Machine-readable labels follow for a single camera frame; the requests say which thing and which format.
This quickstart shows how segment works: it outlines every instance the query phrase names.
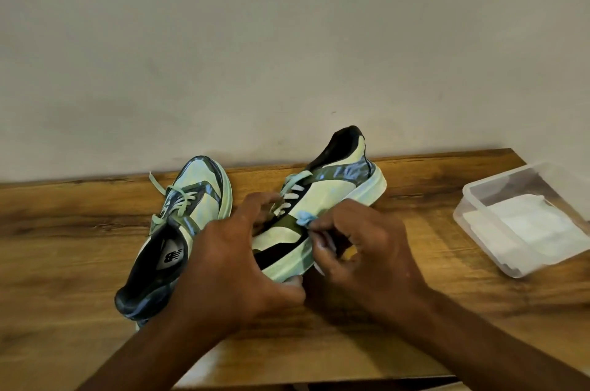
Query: new balance logo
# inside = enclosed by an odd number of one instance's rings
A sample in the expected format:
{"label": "new balance logo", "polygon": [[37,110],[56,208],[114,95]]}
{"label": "new balance logo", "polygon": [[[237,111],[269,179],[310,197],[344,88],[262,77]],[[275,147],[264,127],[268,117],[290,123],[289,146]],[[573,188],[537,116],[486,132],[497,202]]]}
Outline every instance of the new balance logo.
{"label": "new balance logo", "polygon": [[164,262],[172,262],[176,259],[178,259],[178,257],[181,255],[182,253],[182,248],[178,251],[171,251],[170,253],[166,254],[166,256],[164,256]]}

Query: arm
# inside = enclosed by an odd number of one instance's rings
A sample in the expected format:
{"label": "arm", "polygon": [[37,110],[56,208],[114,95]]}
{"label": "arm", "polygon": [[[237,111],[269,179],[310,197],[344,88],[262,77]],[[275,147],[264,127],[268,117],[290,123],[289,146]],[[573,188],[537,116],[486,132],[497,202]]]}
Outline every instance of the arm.
{"label": "arm", "polygon": [[[343,201],[310,229],[314,257],[329,281],[474,391],[590,389],[590,377],[428,287],[399,219]],[[358,253],[349,261],[337,261],[322,231],[348,238]]]}
{"label": "arm", "polygon": [[303,304],[301,278],[274,283],[256,265],[253,226],[278,194],[250,194],[233,215],[207,224],[170,302],[78,391],[169,390],[228,335],[257,316]]}

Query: wooden surface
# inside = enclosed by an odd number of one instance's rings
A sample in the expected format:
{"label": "wooden surface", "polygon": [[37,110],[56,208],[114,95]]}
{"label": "wooden surface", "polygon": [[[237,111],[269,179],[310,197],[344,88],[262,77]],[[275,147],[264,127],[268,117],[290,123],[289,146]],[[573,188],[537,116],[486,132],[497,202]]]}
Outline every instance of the wooden surface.
{"label": "wooden surface", "polygon": [[[511,150],[378,161],[424,276],[499,327],[590,367],[590,252],[523,280],[503,276],[453,221],[468,182],[520,166]],[[235,204],[278,190],[300,166],[228,170]],[[157,178],[169,184],[175,174]],[[75,387],[133,334],[114,309],[162,196],[147,175],[0,187],[0,387]],[[310,271],[307,305],[257,321],[203,358],[182,383],[253,385],[446,374],[382,331]]]}

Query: shoe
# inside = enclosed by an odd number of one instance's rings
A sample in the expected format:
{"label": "shoe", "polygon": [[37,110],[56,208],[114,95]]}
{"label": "shoe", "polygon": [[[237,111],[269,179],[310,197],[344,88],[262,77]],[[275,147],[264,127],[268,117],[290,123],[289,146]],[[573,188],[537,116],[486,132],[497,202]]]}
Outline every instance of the shoe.
{"label": "shoe", "polygon": [[319,157],[305,170],[287,177],[284,203],[253,239],[254,258],[262,272],[276,282],[306,272],[313,265],[307,230],[296,222],[301,216],[319,216],[344,199],[373,204],[387,182],[379,167],[365,156],[365,138],[358,127],[337,131]]}
{"label": "shoe", "polygon": [[195,236],[209,221],[230,216],[232,205],[230,180],[209,157],[194,157],[166,189],[151,173],[149,178],[166,197],[164,206],[151,217],[148,239],[114,298],[117,310],[137,328],[168,303]]}

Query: transparent plastic box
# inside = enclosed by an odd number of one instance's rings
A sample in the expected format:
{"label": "transparent plastic box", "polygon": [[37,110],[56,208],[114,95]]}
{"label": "transparent plastic box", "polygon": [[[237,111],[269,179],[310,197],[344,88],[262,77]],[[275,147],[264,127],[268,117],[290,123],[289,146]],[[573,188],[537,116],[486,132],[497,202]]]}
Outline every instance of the transparent plastic box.
{"label": "transparent plastic box", "polygon": [[558,164],[528,164],[466,185],[453,217],[521,278],[590,249],[590,182]]}

